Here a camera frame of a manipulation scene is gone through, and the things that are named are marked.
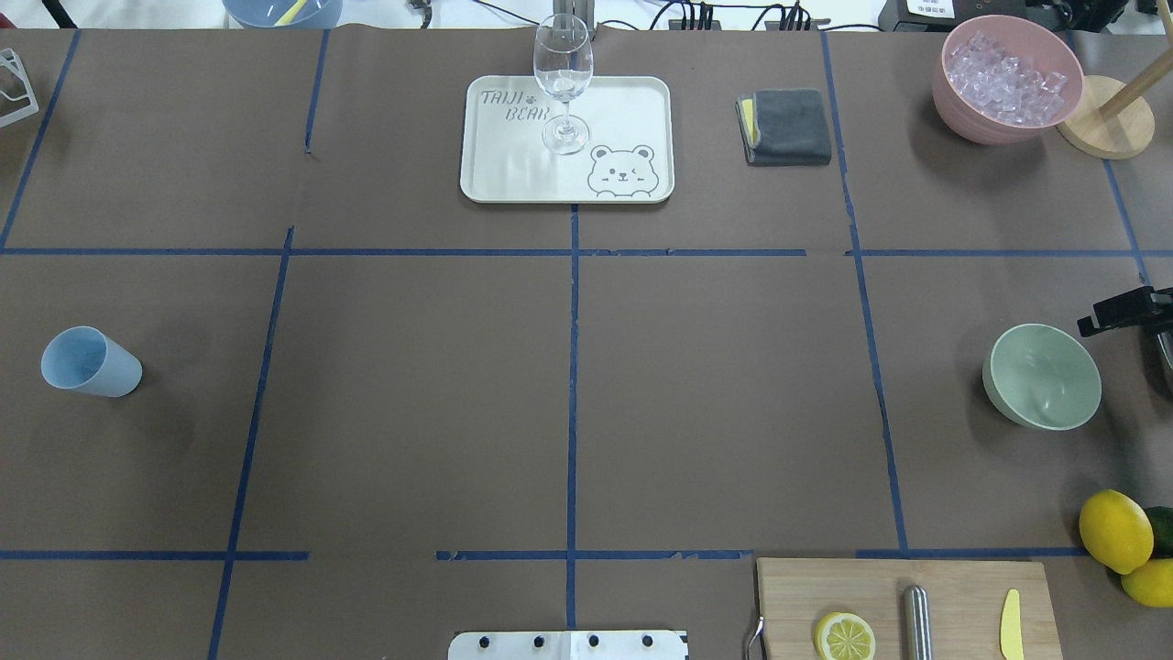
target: bear drawing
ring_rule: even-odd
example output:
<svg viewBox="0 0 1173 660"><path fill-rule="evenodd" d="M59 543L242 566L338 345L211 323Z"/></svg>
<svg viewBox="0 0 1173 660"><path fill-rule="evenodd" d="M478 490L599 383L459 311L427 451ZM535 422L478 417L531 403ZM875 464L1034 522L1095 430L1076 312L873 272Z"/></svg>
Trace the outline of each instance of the bear drawing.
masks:
<svg viewBox="0 0 1173 660"><path fill-rule="evenodd" d="M652 148L640 144L630 151L612 151L599 144L590 150L595 166L586 184L599 197L651 197L659 185L652 169Z"/></svg>

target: green bowl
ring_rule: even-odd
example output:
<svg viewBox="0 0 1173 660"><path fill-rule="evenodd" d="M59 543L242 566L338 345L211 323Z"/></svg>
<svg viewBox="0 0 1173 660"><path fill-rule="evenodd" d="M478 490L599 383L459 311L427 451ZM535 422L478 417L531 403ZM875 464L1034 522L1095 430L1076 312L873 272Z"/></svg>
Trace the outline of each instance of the green bowl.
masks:
<svg viewBox="0 0 1173 660"><path fill-rule="evenodd" d="M1087 349L1058 327L1016 325L998 338L982 367L994 407L1030 429L1067 431L1092 419L1103 393Z"/></svg>

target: cutting board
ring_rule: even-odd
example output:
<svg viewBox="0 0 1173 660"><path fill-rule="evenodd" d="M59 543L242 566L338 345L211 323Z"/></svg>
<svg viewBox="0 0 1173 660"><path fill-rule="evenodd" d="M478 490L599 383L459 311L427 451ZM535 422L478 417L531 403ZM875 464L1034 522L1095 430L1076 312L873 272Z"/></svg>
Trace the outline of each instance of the cutting board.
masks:
<svg viewBox="0 0 1173 660"><path fill-rule="evenodd" d="M1002 660L1006 591L1022 594L1026 660L1062 660L1043 565L1033 562L758 559L758 599L771 660L818 660L812 638L828 612L854 612L876 635L876 659L906 658L903 593L929 594L933 655Z"/></svg>

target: wooden disc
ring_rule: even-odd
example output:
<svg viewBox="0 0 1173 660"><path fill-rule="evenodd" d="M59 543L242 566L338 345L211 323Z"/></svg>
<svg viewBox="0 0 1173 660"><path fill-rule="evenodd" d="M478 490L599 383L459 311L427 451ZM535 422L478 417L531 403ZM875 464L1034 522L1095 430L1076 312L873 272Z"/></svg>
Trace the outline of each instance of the wooden disc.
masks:
<svg viewBox="0 0 1173 660"><path fill-rule="evenodd" d="M1100 107L1124 83L1113 77L1089 75L1084 77L1084 97L1067 121L1059 124L1059 132L1077 148L1093 156L1108 159L1131 158L1153 141L1153 110L1143 97L1133 101L1120 114L1105 120Z"/></svg>

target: folded towel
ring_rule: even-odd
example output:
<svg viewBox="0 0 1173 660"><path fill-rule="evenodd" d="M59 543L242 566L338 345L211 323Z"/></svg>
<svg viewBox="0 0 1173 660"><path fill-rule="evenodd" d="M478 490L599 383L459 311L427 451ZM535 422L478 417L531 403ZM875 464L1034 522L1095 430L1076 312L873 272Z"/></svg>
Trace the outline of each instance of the folded towel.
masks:
<svg viewBox="0 0 1173 660"><path fill-rule="evenodd" d="M762 89L737 102L752 165L827 164L830 135L818 89Z"/></svg>

